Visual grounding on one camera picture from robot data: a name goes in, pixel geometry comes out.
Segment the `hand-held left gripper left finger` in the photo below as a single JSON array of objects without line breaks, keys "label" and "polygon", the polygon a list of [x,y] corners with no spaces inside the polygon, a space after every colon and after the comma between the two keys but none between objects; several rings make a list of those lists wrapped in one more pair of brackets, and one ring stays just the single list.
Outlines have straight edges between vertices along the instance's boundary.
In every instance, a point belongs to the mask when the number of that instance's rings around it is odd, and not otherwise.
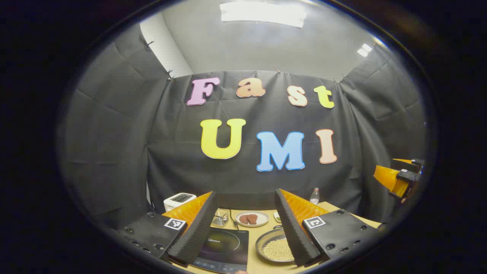
[{"label": "hand-held left gripper left finger", "polygon": [[216,210],[217,193],[209,191],[163,214],[147,212],[116,232],[157,260],[187,267],[202,250]]}]

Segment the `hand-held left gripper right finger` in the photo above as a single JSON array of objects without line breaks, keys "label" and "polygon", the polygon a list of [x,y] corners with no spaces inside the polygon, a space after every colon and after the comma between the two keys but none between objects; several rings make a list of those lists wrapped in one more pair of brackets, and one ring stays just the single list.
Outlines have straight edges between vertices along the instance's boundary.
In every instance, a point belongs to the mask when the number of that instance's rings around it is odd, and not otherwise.
[{"label": "hand-held left gripper right finger", "polygon": [[379,235],[377,228],[344,209],[328,211],[284,189],[276,189],[275,207],[298,266],[342,257]]}]

